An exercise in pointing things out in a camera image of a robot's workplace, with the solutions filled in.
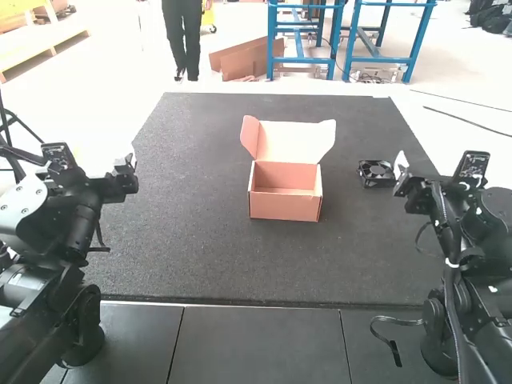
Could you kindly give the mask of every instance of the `black cooling fan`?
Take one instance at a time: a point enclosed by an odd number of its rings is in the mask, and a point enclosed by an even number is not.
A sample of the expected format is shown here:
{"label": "black cooling fan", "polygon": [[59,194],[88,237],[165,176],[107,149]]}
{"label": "black cooling fan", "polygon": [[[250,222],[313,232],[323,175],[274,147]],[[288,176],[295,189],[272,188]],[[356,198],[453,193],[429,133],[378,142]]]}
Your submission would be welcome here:
{"label": "black cooling fan", "polygon": [[393,168],[384,160],[361,160],[358,172],[365,188],[390,188],[396,184]]}

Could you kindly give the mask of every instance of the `wooden pallet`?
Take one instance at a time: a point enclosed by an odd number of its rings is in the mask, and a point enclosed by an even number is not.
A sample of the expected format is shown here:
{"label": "wooden pallet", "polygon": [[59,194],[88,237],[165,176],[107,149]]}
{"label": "wooden pallet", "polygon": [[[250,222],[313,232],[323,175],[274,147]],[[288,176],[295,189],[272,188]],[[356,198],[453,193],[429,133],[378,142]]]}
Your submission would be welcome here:
{"label": "wooden pallet", "polygon": [[75,36],[90,36],[87,28],[71,19],[44,26],[24,26],[0,35],[0,82],[6,82],[3,75],[6,70],[39,54],[55,56],[55,46]]}
{"label": "wooden pallet", "polygon": [[[24,7],[43,5],[50,24],[34,25],[30,10],[27,8],[12,8],[14,5],[20,6],[19,4]],[[57,20],[50,0],[24,0],[23,2],[9,0],[3,7],[5,12],[11,10],[11,13],[24,10],[27,26],[0,34],[0,83],[6,82],[6,77],[3,74],[6,70],[39,54],[46,53],[49,56],[55,56],[57,54],[55,47],[75,36],[80,34],[90,36],[88,29],[74,15],[62,21]]]}

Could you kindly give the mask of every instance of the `white floor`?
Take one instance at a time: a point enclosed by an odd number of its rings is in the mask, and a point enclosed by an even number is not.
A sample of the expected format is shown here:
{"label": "white floor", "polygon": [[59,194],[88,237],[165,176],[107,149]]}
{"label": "white floor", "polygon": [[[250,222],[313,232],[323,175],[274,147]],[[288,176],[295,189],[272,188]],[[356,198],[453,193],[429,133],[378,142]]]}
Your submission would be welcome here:
{"label": "white floor", "polygon": [[[159,0],[141,5],[128,0],[74,3],[79,10],[76,16],[88,20],[93,36],[68,45],[68,49],[53,58],[42,62],[35,59],[9,71],[6,74],[9,81],[2,85],[6,106],[46,141],[66,140],[72,146],[80,146],[82,153],[91,152],[95,157],[109,154],[115,144],[133,139],[163,91],[392,96],[439,172],[451,174],[464,150],[488,150],[490,183],[512,188],[512,179],[503,172],[512,143],[510,138],[435,114],[422,106],[432,106],[512,134],[509,112],[410,92],[424,90],[512,110],[512,77],[508,75],[512,39],[480,29],[466,29],[469,23],[463,11],[469,6],[468,1],[438,4],[409,86],[345,84],[309,76],[283,77],[275,82],[221,82],[220,75],[210,70],[207,54],[266,35],[266,6],[259,3],[216,3],[218,32],[210,34],[206,28],[202,36],[200,82],[176,85],[172,80],[174,65]],[[343,17],[344,25],[350,22],[351,4]],[[408,55],[419,23],[419,16],[411,11],[414,10],[392,9],[384,54]],[[382,11],[377,7],[368,7],[362,14],[361,25],[378,24],[379,12]],[[142,15],[142,33],[138,13]],[[327,38],[329,25],[328,22],[324,33]],[[340,66],[345,48],[346,41],[339,49]],[[356,49],[361,48],[358,42]],[[328,49],[321,48],[311,54],[328,52]],[[341,72],[337,70],[335,78],[340,77]],[[24,149],[37,150],[37,143],[25,135],[16,134],[14,138]],[[0,176],[4,180],[5,172]]]}

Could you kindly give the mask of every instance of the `black pants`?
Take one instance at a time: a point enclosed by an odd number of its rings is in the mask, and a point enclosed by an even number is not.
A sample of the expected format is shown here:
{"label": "black pants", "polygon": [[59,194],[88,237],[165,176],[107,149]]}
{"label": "black pants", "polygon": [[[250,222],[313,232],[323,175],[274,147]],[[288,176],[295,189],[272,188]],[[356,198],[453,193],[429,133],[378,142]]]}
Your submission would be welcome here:
{"label": "black pants", "polygon": [[[167,39],[173,51],[176,66],[180,70],[186,68],[189,80],[197,80],[201,54],[199,38],[202,0],[162,0],[162,10],[166,22]],[[183,35],[185,35],[186,52]]]}

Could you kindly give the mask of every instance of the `blue metal frame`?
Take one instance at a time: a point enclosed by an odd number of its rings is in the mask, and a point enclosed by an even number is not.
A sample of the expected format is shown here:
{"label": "blue metal frame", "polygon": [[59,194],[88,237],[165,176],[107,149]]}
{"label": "blue metal frame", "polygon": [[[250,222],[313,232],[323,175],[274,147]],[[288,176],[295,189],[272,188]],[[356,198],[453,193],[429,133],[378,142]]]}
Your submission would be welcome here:
{"label": "blue metal frame", "polygon": [[[413,74],[414,65],[418,59],[419,50],[422,46],[423,38],[425,37],[426,27],[428,26],[432,10],[436,6],[436,0],[426,0],[426,3],[408,3],[408,2],[393,2],[393,0],[386,0],[386,2],[366,2],[363,0],[355,0],[354,13],[352,15],[352,22],[350,27],[342,27],[341,30],[349,30],[349,39],[346,48],[345,67],[343,68],[342,80],[348,82],[350,80],[350,68],[353,62],[384,62],[384,63],[397,63],[407,64],[407,71],[402,77],[403,82],[410,82],[410,78]],[[359,15],[361,13],[361,6],[384,6],[384,13],[382,15],[380,27],[364,27],[358,26]],[[422,6],[423,16],[419,23],[418,32],[414,39],[413,48],[410,51],[408,58],[390,58],[382,56],[380,54],[379,47],[382,45],[384,39],[384,32],[386,31],[387,19],[390,15],[390,9],[392,6]],[[377,31],[378,38],[375,44],[372,43],[370,37],[365,31]],[[371,57],[365,56],[353,56],[354,44],[356,37],[359,36],[365,47],[371,54]],[[330,44],[338,40],[331,35]]]}
{"label": "blue metal frame", "polygon": [[[323,24],[325,20],[326,9],[334,9],[333,25],[330,32],[331,41],[339,41],[340,29],[342,25],[343,7],[345,1],[335,0],[333,5],[327,5],[327,0],[321,0],[320,4],[281,4],[278,0],[268,1],[268,41],[266,46],[266,77],[269,80],[274,79],[275,63],[306,63],[306,64],[323,64],[327,65],[327,79],[332,80],[334,77],[334,68],[336,67],[336,54],[338,52],[338,44],[331,46],[330,56],[328,58],[307,58],[304,55],[302,47],[302,33],[313,33],[317,36],[316,46],[322,46]],[[291,9],[294,20],[292,22],[278,21],[278,8]],[[298,18],[297,9],[320,9],[320,15],[317,22],[310,19],[308,15],[307,21],[301,21]],[[296,57],[274,57],[273,46],[274,40],[279,32],[294,33],[295,46],[297,47]]]}

